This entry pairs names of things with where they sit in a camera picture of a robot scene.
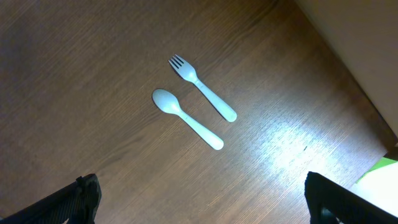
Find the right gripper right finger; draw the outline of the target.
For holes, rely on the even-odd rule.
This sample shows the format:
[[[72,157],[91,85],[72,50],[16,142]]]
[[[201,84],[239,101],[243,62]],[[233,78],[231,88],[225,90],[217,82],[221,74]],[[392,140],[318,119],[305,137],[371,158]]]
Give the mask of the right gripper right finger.
[[[316,172],[305,179],[310,224],[397,223],[397,217]]]

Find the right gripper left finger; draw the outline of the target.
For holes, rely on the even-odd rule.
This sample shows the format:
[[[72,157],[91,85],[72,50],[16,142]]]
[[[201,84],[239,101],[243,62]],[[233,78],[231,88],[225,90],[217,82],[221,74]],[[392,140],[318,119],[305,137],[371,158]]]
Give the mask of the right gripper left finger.
[[[93,224],[101,201],[96,174],[78,177],[70,185],[1,220],[2,224]]]

